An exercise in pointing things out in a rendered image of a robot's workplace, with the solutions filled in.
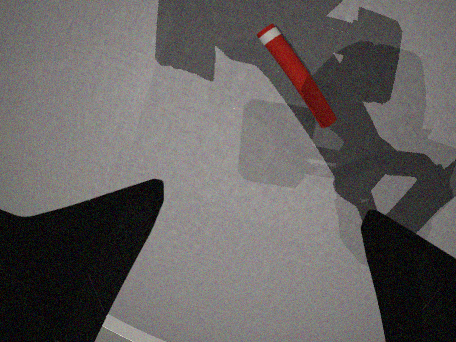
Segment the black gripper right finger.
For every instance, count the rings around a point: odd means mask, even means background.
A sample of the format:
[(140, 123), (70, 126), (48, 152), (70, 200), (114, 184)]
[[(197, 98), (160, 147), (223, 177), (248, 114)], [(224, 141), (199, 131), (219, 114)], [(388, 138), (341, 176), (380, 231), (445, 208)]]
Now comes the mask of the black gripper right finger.
[(385, 342), (456, 342), (456, 258), (376, 210), (361, 236)]

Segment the red peg with white band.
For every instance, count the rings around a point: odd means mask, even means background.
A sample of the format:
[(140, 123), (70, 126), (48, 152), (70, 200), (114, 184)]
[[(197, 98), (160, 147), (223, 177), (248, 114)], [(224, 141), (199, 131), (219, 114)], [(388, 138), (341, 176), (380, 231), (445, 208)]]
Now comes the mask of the red peg with white band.
[(267, 50), (271, 52), (277, 63), (280, 64), (281, 70), (291, 80), (291, 83), (295, 86), (301, 98), (304, 99), (308, 108), (311, 108), (317, 124), (321, 128), (327, 128), (332, 123), (335, 123), (337, 120), (336, 115), (333, 114), (331, 107), (329, 107), (327, 100), (325, 100), (323, 92), (319, 90), (316, 82), (313, 82), (307, 68), (303, 66), (303, 63), (300, 62), (295, 52), (293, 52), (292, 47), (289, 46), (287, 40), (280, 34), (280, 31), (273, 26), (273, 23), (271, 23), (271, 26), (267, 26), (264, 30), (261, 30), (256, 36), (267, 47)]

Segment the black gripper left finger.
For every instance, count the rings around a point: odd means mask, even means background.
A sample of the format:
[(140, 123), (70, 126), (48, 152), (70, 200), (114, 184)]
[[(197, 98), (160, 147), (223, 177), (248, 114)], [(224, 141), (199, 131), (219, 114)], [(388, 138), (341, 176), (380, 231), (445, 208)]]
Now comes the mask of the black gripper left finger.
[(0, 272), (53, 342), (95, 342), (163, 200), (152, 179), (44, 214), (0, 210)]

